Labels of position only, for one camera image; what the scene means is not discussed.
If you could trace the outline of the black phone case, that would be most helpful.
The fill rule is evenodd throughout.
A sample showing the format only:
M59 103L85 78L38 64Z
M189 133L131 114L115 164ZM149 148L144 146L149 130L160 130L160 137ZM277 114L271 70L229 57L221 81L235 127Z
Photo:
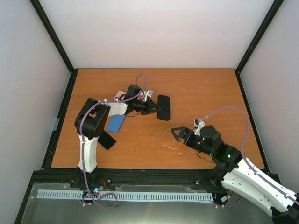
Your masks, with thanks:
M157 113L157 118L159 120L169 121L171 119L170 97L166 95L158 95L157 104L161 109Z

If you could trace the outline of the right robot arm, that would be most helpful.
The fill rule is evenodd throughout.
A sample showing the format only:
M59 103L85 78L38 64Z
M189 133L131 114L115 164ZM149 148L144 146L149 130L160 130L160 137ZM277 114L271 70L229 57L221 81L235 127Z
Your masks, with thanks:
M176 141L196 152L209 155L216 165L210 183L217 189L231 190L267 213L275 224L299 222L299 195L258 169L240 150L223 142L213 126L171 129Z

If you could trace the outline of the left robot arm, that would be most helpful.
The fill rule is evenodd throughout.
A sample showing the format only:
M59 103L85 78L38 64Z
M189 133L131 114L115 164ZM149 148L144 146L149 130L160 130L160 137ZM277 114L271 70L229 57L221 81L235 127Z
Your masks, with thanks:
M104 131L107 118L128 115L132 111L141 115L160 112L162 108L151 99L152 93L152 90L144 91L137 85L130 85L127 92L116 96L114 100L87 99L74 123L80 140L78 167L85 171L80 181L87 188L94 187L97 182L97 176L92 172L97 168L96 150L99 138L108 142L113 140Z

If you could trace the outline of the pink phone case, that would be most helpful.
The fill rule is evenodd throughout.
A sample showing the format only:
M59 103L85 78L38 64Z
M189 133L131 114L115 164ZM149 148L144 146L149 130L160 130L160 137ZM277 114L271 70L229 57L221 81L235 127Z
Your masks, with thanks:
M119 102L124 101L124 100L125 100L125 96L126 96L126 93L125 93L125 92L123 92L123 91L118 91L118 92L116 93L116 95L114 96L114 100L115 100L115 101L119 101Z

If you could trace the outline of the blue phone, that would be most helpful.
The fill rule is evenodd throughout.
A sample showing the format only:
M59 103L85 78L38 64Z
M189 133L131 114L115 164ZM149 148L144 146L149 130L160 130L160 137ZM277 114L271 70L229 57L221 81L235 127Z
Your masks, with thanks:
M107 126L107 130L112 133L118 133L125 117L126 115L114 115Z

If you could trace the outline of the dark red-edged phone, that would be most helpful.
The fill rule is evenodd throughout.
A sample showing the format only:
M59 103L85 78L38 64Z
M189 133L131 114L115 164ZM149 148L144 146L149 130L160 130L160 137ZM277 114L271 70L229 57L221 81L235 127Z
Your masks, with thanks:
M109 150L116 144L116 140L110 136L106 131L103 131L98 138L98 143L103 146L106 150Z

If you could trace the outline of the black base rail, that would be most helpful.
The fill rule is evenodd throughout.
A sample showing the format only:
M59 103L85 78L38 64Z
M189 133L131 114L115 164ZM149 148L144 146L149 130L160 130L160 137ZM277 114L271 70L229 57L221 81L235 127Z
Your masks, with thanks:
M115 191L121 185L183 186L207 192L224 192L216 186L217 174L211 169L104 169L87 173L89 187L106 186ZM83 171L79 168L44 168L34 171L30 183L67 183L72 188L86 189Z

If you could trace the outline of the left black frame post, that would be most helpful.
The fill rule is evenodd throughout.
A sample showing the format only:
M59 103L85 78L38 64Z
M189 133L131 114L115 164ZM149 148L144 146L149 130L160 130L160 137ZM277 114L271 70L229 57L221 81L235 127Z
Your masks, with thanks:
M42 7L41 3L39 0L30 0L31 5L33 6L35 12L37 13L40 21L42 22L44 28L46 29L49 37L51 38L53 44L55 45L59 55L61 56L65 66L67 67L68 71L72 73L75 69L67 56L67 53L60 42L44 8Z

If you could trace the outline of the black frame post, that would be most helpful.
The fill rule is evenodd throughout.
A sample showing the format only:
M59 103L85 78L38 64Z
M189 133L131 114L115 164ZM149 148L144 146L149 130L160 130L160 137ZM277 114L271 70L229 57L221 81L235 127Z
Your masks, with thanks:
M249 46L247 47L244 55L242 56L238 66L235 69L237 75L240 75L242 70L245 68L248 60L252 56L255 48L258 46L259 42L261 41L263 35L267 31L269 25L275 18L277 12L279 11L280 7L282 6L284 0L274 0L267 11L263 21L261 22L258 30L256 31L253 39L251 40Z
M31 5L33 6L35 12L37 13L40 21L42 22L44 28L46 29L49 37L51 38L53 44L55 45L59 55L61 56L65 66L67 67L68 71L72 73L75 69L67 56L67 53L60 42L44 8L42 7L41 3L39 0L30 0Z

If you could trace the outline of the right black frame post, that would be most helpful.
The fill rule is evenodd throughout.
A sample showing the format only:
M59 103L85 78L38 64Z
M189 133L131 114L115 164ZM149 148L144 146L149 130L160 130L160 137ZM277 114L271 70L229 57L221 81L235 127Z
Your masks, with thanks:
M282 6L284 0L274 0L267 11L263 21L261 22L258 30L256 31L253 39L251 40L249 46L247 47L244 55L242 56L238 66L235 69L237 75L240 75L242 70L245 68L248 60L252 56L255 48L258 46L259 42L261 41L263 35L267 31L269 25L275 18L277 12L279 11L280 7Z

